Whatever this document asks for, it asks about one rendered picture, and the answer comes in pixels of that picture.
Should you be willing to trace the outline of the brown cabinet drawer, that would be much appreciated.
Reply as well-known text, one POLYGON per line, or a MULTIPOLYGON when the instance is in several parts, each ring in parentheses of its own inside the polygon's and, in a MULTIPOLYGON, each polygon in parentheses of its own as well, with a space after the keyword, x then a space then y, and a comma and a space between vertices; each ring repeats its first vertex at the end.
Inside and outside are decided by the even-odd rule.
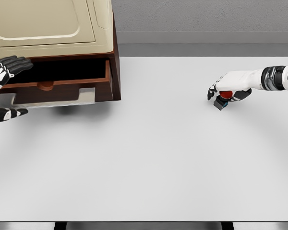
POLYGON ((73 101, 79 90, 94 88, 95 101, 115 99, 110 62, 107 59, 35 61, 0 89, 15 93, 15 104, 73 101))

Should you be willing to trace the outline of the brown cabinet with cream top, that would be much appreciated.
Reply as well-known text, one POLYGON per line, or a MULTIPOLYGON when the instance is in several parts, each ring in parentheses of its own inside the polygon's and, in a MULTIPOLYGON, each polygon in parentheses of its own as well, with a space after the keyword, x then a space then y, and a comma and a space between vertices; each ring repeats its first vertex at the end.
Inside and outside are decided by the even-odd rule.
MULTIPOLYGON (((107 59, 121 99, 120 59, 111 0, 0 0, 0 58, 32 61, 107 59)), ((0 95, 0 100, 15 93, 0 95)), ((89 97, 95 101, 95 95, 89 97)))

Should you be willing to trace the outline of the red button switch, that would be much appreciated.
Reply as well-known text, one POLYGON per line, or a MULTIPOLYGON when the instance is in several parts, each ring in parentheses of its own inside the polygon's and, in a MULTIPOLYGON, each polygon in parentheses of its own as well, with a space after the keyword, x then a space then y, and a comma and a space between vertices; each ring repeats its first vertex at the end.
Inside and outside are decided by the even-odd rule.
POLYGON ((221 111, 228 105, 232 97, 233 91, 219 91, 214 101, 214 106, 221 111))

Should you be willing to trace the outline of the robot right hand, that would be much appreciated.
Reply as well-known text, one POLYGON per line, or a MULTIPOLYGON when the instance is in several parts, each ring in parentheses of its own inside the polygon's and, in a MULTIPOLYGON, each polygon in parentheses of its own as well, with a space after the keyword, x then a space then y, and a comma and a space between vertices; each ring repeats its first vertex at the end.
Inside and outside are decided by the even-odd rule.
POLYGON ((251 95, 248 83, 250 71, 231 71, 220 77, 209 89, 207 99, 215 95, 230 102, 241 101, 251 95))

